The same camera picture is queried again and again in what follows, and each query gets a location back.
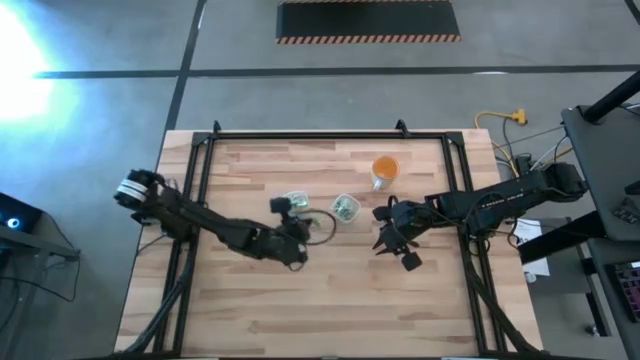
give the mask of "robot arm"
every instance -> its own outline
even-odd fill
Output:
[[[384,244],[378,254],[401,256],[405,269],[411,271],[422,262],[409,246],[417,247],[413,239],[431,228],[460,226],[471,237],[484,237],[506,218],[522,216],[545,201],[576,201],[586,191],[573,165],[555,163],[477,191],[425,196],[424,203],[398,202],[391,196],[387,206],[373,210],[376,220],[384,221],[374,249]]]
[[[114,198],[119,205],[134,210],[132,217],[138,222],[157,219],[163,231],[176,239],[184,239],[194,226],[199,226],[244,256],[271,259],[285,266],[308,260],[304,244],[310,237],[310,221],[288,216],[288,199],[271,200],[271,211],[282,215],[281,225],[274,229],[247,219],[225,218],[189,200],[167,186],[161,175],[147,170],[132,170]]]

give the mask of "orange striped border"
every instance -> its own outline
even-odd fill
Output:
[[[370,44],[370,43],[451,43],[460,42],[456,34],[431,35],[351,35],[351,36],[298,36],[276,39],[278,45],[316,44]]]

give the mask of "concrete floor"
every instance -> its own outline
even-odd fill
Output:
[[[333,66],[608,65],[640,63],[640,27],[622,0],[454,1],[459,44],[274,44],[275,0],[209,0],[193,69]],[[196,0],[41,0],[0,3],[0,191],[49,212],[83,267],[67,304],[38,292],[20,359],[111,352],[140,228],[112,200],[131,168],[154,168],[176,79],[23,80],[32,71],[178,70]],[[483,110],[527,111],[515,140],[558,126],[560,111],[588,104],[629,73],[342,76],[190,79],[178,129],[468,128]],[[482,125],[499,143],[500,119]],[[556,131],[514,145],[542,155]],[[566,161],[576,163],[572,155]],[[580,216],[589,197],[544,204],[531,217]],[[44,285],[71,291],[73,269]],[[532,288],[545,348],[621,359],[617,337],[591,338],[583,297]],[[566,315],[566,309],[572,312]],[[0,310],[0,319],[4,310]]]

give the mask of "black stand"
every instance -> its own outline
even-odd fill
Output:
[[[584,119],[595,125],[602,124],[606,120],[605,115],[629,100],[638,91],[640,91],[640,71],[631,75],[630,78],[587,109],[583,113]]]

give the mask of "wooden table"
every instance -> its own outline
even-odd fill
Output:
[[[488,132],[462,131],[475,188],[498,182]],[[157,169],[180,185],[192,133],[167,133]],[[389,189],[371,192],[371,163],[383,154],[398,160],[401,175]],[[199,178],[196,173],[194,194]],[[211,209],[277,225],[279,217],[269,212],[269,199],[293,190],[306,191],[313,208],[328,209],[336,196],[349,193],[363,209],[352,223],[338,226],[331,242],[309,248],[310,260],[297,273],[231,252],[203,231],[183,356],[477,354],[453,228],[433,229],[417,238],[423,265],[413,272],[406,272],[391,255],[374,256],[371,249],[379,228],[371,210],[385,204],[390,194],[422,201],[424,195],[449,190],[438,141],[216,141],[207,188]],[[145,229],[141,245],[158,234],[158,228]],[[541,348],[518,254],[504,236],[494,237],[491,244],[498,299],[527,340]],[[161,241],[138,256],[116,350],[131,344],[157,310],[170,248],[170,241]],[[490,348],[495,348],[486,308],[483,314]],[[168,339],[172,331],[170,321]]]

